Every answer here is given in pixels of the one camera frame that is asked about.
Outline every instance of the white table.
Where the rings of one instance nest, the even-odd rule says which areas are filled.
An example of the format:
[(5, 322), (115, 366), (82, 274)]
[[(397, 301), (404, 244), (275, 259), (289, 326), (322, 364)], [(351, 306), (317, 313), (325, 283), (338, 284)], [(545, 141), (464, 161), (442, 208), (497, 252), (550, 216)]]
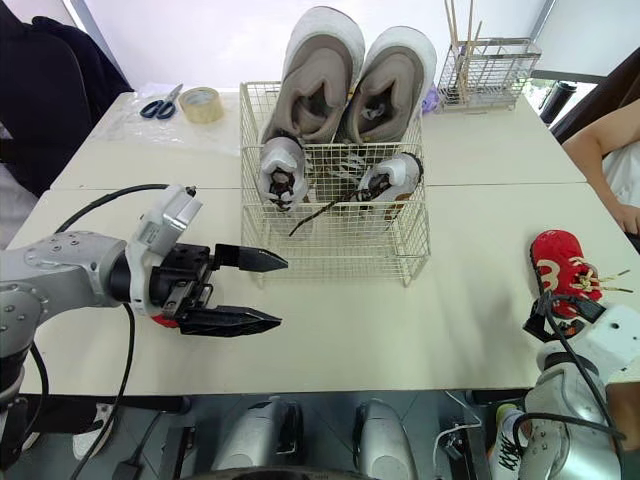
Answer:
[[(221, 94), (225, 116), (163, 123), (138, 111), (150, 99), (118, 97), (52, 189), (117, 189), (140, 183), (240, 188), (239, 94)], [(525, 99), (513, 111), (429, 114), (423, 118), (428, 185), (581, 183)]]
[(429, 185), (586, 181), (523, 97), (514, 110), (427, 115), (422, 136)]
[[(99, 191), (50, 191), (12, 247), (52, 232)], [(200, 190), (204, 206), (183, 236), (188, 243), (240, 241), (240, 190)], [(81, 219), (91, 229), (128, 239), (157, 192), (129, 195)], [(604, 274), (632, 271), (632, 249), (590, 187), (502, 185), (428, 190), (433, 256), (404, 288), (375, 281), (267, 282), (246, 273), (216, 274), (214, 301), (281, 316), (282, 325), (236, 339), (181, 336), (137, 318), (128, 395), (531, 387), (540, 343), (522, 330), (537, 289), (530, 242), (548, 228), (581, 240), (585, 257)], [(608, 292), (605, 300), (640, 309), (640, 293)], [(112, 395), (127, 346), (122, 309), (82, 309), (37, 331), (53, 393)], [(640, 361), (618, 380), (640, 380)], [(40, 382), (27, 362), (24, 392)]]
[(190, 123), (177, 108), (168, 120), (143, 119), (152, 98), (123, 93), (111, 105), (64, 171), (57, 189), (118, 189), (142, 183), (240, 188), (238, 92), (221, 92), (224, 116)]

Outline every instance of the red sneaker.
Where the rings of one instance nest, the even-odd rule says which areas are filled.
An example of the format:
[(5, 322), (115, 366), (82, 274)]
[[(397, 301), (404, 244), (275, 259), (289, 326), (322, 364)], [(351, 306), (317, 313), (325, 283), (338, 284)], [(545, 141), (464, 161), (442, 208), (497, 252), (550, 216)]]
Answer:
[[(584, 259), (580, 242), (571, 233), (542, 232), (531, 244), (530, 253), (540, 294), (551, 290), (559, 295), (588, 297), (595, 302), (602, 298), (598, 271)], [(565, 301), (555, 303), (553, 311), (562, 318), (577, 316), (576, 309)]]

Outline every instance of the wire basket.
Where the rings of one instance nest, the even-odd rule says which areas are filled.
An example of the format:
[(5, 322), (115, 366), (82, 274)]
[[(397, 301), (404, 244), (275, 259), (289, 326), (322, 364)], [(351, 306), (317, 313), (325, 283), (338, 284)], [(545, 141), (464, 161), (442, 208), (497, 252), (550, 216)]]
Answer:
[(340, 202), (292, 236), (289, 233), (300, 220), (353, 188), (349, 180), (330, 172), (349, 168), (360, 178), (367, 168), (401, 152), (424, 164), (419, 119), (411, 122), (398, 143), (305, 145), (309, 193), (294, 212), (283, 213), (274, 204), (263, 203), (256, 188), (261, 129), (279, 89), (279, 82), (240, 85), (242, 242), (271, 250), (289, 262), (288, 269), (258, 274), (258, 279), (398, 278), (408, 285), (430, 254), (424, 181), (402, 201)]
[(467, 57), (449, 47), (440, 76), (440, 110), (513, 108), (540, 58), (529, 38), (489, 38), (473, 42)]

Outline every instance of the person's arm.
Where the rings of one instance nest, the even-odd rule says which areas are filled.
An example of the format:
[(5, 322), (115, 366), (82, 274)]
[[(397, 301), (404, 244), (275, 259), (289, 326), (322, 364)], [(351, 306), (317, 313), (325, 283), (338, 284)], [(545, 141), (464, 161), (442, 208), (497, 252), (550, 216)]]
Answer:
[(602, 159), (607, 153), (638, 140), (640, 100), (596, 120), (562, 145), (620, 228), (636, 235), (640, 233), (640, 208), (618, 201), (604, 176)]

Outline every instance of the black cable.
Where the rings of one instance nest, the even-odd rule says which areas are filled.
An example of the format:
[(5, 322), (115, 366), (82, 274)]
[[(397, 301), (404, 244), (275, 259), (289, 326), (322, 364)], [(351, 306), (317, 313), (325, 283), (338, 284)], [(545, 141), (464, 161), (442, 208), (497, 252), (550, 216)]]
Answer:
[(100, 430), (98, 437), (94, 440), (94, 442), (91, 444), (91, 447), (89, 448), (87, 453), (85, 453), (84, 457), (82, 457), (82, 460), (80, 460), (80, 463), (78, 463), (78, 465), (76, 466), (76, 469), (71, 474), (71, 477), (69, 477), (70, 480), (76, 480), (78, 478), (78, 475), (80, 475), (80, 472), (86, 465), (87, 461), (89, 460), (89, 458), (91, 458), (91, 455), (93, 455), (93, 452), (98, 447), (98, 444), (102, 440), (102, 437), (104, 437), (107, 434), (109, 427), (113, 423), (113, 420), (116, 418), (116, 413), (118, 411), (118, 407), (120, 406), (120, 401), (122, 400), (122, 397), (124, 396), (124, 390), (127, 387), (127, 381), (129, 380), (129, 372), (131, 371), (131, 364), (133, 363), (133, 348), (134, 348), (135, 336), (136, 336), (136, 322), (135, 322), (135, 318), (133, 317), (133, 311), (131, 310), (131, 307), (126, 303), (123, 303), (122, 306), (127, 311), (127, 315), (129, 317), (129, 349), (127, 351), (127, 362), (124, 367), (124, 375), (122, 376), (122, 382), (120, 383), (120, 390), (118, 391), (118, 395), (116, 396), (116, 399), (113, 402), (113, 409), (111, 410), (111, 414), (109, 415), (109, 418), (107, 419), (104, 426)]
[(589, 373), (587, 372), (587, 369), (582, 364), (582, 361), (580, 360), (580, 358), (578, 358), (578, 355), (576, 355), (576, 352), (573, 350), (573, 347), (571, 347), (571, 345), (569, 344), (569, 341), (564, 336), (564, 334), (562, 333), (562, 330), (560, 330), (560, 327), (556, 323), (555, 318), (553, 317), (553, 311), (551, 310), (552, 301), (553, 300), (550, 300), (549, 304), (547, 304), (547, 306), (545, 307), (545, 317), (547, 319), (547, 322), (549, 322), (549, 325), (551, 325), (551, 329), (558, 337), (558, 340), (562, 344), (562, 347), (569, 354), (569, 357), (571, 357), (571, 361), (575, 364), (576, 368), (580, 372), (580, 375), (582, 375), (582, 377), (584, 378), (584, 381), (587, 382), (587, 386), (589, 387), (589, 390), (591, 390), (591, 393), (593, 394), (596, 400), (596, 403), (598, 404), (598, 407), (600, 409), (600, 412), (602, 413), (602, 416), (607, 421), (607, 424), (611, 428), (616, 428), (615, 422), (613, 418), (611, 418), (611, 415), (609, 414), (609, 410), (607, 409), (607, 403), (605, 402), (604, 398), (602, 398), (602, 395), (600, 394), (598, 387), (593, 382), (591, 375), (589, 375)]
[[(75, 222), (77, 222), (80, 218), (82, 218), (84, 215), (86, 215), (87, 213), (91, 212), (92, 210), (95, 210), (96, 208), (111, 202), (112, 200), (115, 200), (116, 198), (122, 197), (123, 195), (128, 195), (129, 193), (134, 193), (134, 192), (140, 192), (143, 190), (164, 190), (168, 187), (168, 184), (165, 183), (148, 183), (148, 184), (143, 184), (143, 185), (135, 185), (132, 187), (127, 187), (127, 188), (123, 188), (120, 190), (116, 190), (115, 192), (112, 193), (108, 193), (107, 195), (104, 195), (100, 198), (98, 198), (97, 200), (94, 200), (93, 202), (91, 202), (89, 205), (87, 205), (86, 207), (82, 208), (81, 210), (79, 210), (78, 212), (76, 212), (75, 214), (73, 214), (71, 217), (69, 217), (62, 225), (60, 225), (60, 227), (55, 231), (55, 233), (61, 233), (66, 231), (71, 225), (73, 225)], [(193, 194), (195, 193), (194, 189), (187, 189), (189, 194)], [(128, 347), (128, 352), (127, 352), (127, 361), (125, 364), (125, 368), (124, 368), (124, 374), (122, 376), (122, 382), (120, 384), (120, 390), (118, 391), (118, 395), (116, 396), (114, 402), (113, 402), (113, 409), (111, 410), (111, 414), (109, 415), (109, 418), (107, 419), (106, 423), (104, 424), (104, 426), (102, 427), (102, 430), (100, 431), (100, 434), (98, 435), (98, 437), (95, 439), (95, 441), (93, 442), (93, 444), (91, 445), (91, 447), (89, 448), (89, 450), (87, 451), (87, 453), (85, 454), (85, 456), (82, 458), (82, 460), (80, 460), (80, 463), (78, 464), (78, 466), (76, 467), (76, 469), (74, 470), (73, 474), (71, 475), (71, 479), (75, 480), (76, 478), (78, 478), (78, 475), (80, 475), (80, 472), (82, 471), (82, 469), (84, 468), (84, 466), (86, 465), (87, 461), (89, 460), (89, 458), (91, 457), (91, 455), (93, 454), (93, 452), (96, 450), (98, 444), (100, 443), (100, 441), (102, 440), (102, 437), (104, 437), (104, 435), (106, 435), (106, 432), (109, 430), (110, 425), (113, 423), (113, 420), (116, 417), (116, 413), (118, 411), (118, 407), (120, 405), (120, 401), (124, 395), (124, 390), (127, 387), (127, 381), (129, 380), (129, 372), (131, 371), (131, 364), (133, 361), (133, 350), (134, 350), (134, 343), (135, 343), (135, 332), (136, 332), (136, 327), (135, 327), (135, 318), (133, 316), (133, 312), (131, 311), (131, 307), (129, 305), (127, 305), (126, 303), (123, 303), (122, 306), (124, 307), (124, 309), (127, 312), (127, 316), (129, 317), (129, 347)], [(39, 352), (37, 350), (37, 348), (35, 348), (35, 353), (34, 350), (32, 350), (31, 352), (34, 355), (34, 359), (36, 359), (36, 355), (39, 356)], [(44, 365), (44, 362), (42, 362), (42, 357), (40, 357), (40, 363), (38, 364), (38, 360), (36, 359), (36, 364), (38, 365), (38, 371), (40, 372), (40, 379), (42, 381), (43, 387), (45, 385), (46, 382), (46, 393), (48, 394), (48, 389), (49, 389), (49, 380), (48, 380), (48, 375), (47, 375), (47, 369)], [(44, 398), (46, 397), (45, 395), (42, 395), (40, 397), (40, 402), (38, 404), (38, 408), (36, 410), (36, 415), (34, 415), (31, 423), (30, 423), (30, 427), (33, 426), (33, 424), (36, 421), (37, 418), (37, 414), (40, 412), (40, 408), (42, 406), (42, 404), (44, 403)]]
[(142, 440), (140, 440), (140, 443), (138, 444), (135, 451), (133, 452), (133, 455), (131, 455), (131, 458), (129, 459), (129, 463), (137, 464), (140, 461), (140, 455), (142, 455), (142, 450), (144, 450), (144, 446), (146, 445), (147, 440), (149, 440), (149, 437), (151, 436), (153, 429), (156, 428), (156, 425), (158, 424), (160, 417), (162, 417), (162, 412), (158, 412), (156, 416), (153, 417), (153, 420), (151, 420), (151, 423), (147, 427), (147, 430), (144, 432), (144, 435), (142, 436)]
[(164, 190), (168, 186), (169, 185), (167, 185), (166, 183), (147, 183), (147, 184), (144, 184), (144, 185), (135, 185), (133, 187), (127, 187), (127, 188), (123, 188), (121, 190), (116, 190), (115, 192), (112, 192), (112, 193), (108, 193), (107, 195), (104, 195), (104, 196), (98, 198), (97, 200), (94, 200), (93, 202), (91, 202), (86, 207), (84, 207), (81, 210), (79, 210), (78, 212), (74, 213), (71, 217), (69, 217), (67, 219), (66, 222), (64, 222), (62, 225), (60, 225), (60, 227), (58, 228), (58, 230), (56, 230), (55, 233), (64, 232), (71, 225), (73, 225), (81, 217), (83, 217), (84, 215), (86, 215), (90, 211), (95, 210), (96, 208), (104, 205), (105, 203), (109, 203), (110, 201), (115, 200), (118, 197), (122, 197), (123, 195), (127, 195), (129, 193), (140, 192), (142, 190)]
[(606, 425), (602, 425), (596, 422), (590, 422), (589, 420), (585, 420), (583, 418), (569, 417), (567, 415), (557, 415), (555, 413), (546, 413), (546, 412), (524, 413), (520, 415), (518, 418), (516, 418), (515, 422), (513, 422), (513, 441), (520, 455), (522, 455), (524, 451), (522, 444), (520, 443), (520, 427), (527, 420), (551, 420), (553, 422), (568, 423), (571, 425), (579, 425), (581, 427), (593, 428), (594, 430), (599, 430), (608, 435), (611, 435), (614, 439), (617, 439), (618, 441), (624, 440), (627, 438), (623, 433), (619, 432), (615, 428), (607, 427)]
[(36, 423), (38, 415), (40, 415), (40, 411), (42, 410), (42, 406), (44, 405), (45, 399), (49, 396), (49, 375), (47, 374), (47, 367), (44, 365), (44, 361), (42, 360), (42, 356), (40, 355), (40, 350), (36, 346), (36, 342), (34, 341), (31, 344), (31, 348), (29, 349), (31, 355), (33, 356), (33, 360), (36, 362), (36, 367), (38, 367), (38, 373), (40, 374), (40, 383), (41, 393), (40, 399), (38, 400), (38, 406), (36, 407), (36, 411), (33, 414), (33, 418), (29, 422), (26, 430), (24, 431), (24, 436), (22, 437), (22, 443), (27, 439), (29, 435), (33, 433), (33, 426)]
[(576, 352), (573, 350), (573, 348), (569, 344), (569, 341), (564, 336), (564, 333), (562, 333), (562, 330), (560, 330), (560, 327), (556, 323), (555, 318), (553, 316), (553, 310), (552, 310), (553, 302), (555, 300), (566, 300), (566, 298), (563, 298), (563, 297), (564, 296), (562, 296), (562, 295), (552, 295), (552, 296), (549, 297), (549, 301), (548, 301), (547, 305), (544, 306), (545, 318), (546, 318), (547, 322), (549, 322), (549, 325), (551, 326), (551, 329), (553, 330), (553, 332), (558, 337), (558, 340), (560, 341), (560, 344), (562, 345), (562, 347), (565, 349), (565, 351), (567, 352), (567, 354), (571, 358), (572, 363), (576, 366), (576, 368), (580, 372), (580, 375), (582, 376), (582, 378), (584, 378), (584, 381), (586, 382), (587, 386), (589, 387), (589, 390), (591, 391), (594, 399), (596, 400), (596, 403), (598, 404), (598, 408), (600, 409), (600, 412), (602, 413), (602, 416), (605, 418), (607, 424), (609, 425), (609, 427), (611, 429), (611, 432), (615, 432), (615, 435), (613, 433), (611, 433), (611, 432), (607, 432), (607, 433), (609, 433), (611, 435), (611, 437), (613, 438), (613, 443), (614, 443), (615, 450), (616, 450), (616, 456), (618, 457), (618, 461), (620, 462), (620, 465), (622, 466), (622, 464), (623, 464), (622, 445), (620, 443), (620, 439), (621, 438), (624, 439), (625, 437), (624, 437), (624, 435), (622, 433), (620, 433), (620, 431), (618, 430), (618, 428), (616, 426), (615, 421), (613, 420), (613, 418), (609, 414), (609, 410), (607, 409), (607, 403), (605, 402), (604, 398), (600, 394), (600, 391), (598, 390), (598, 387), (593, 382), (593, 379), (591, 378), (591, 375), (589, 375), (589, 373), (587, 372), (587, 369), (584, 367), (584, 365), (582, 364), (582, 361), (580, 360), (580, 358), (578, 357)]

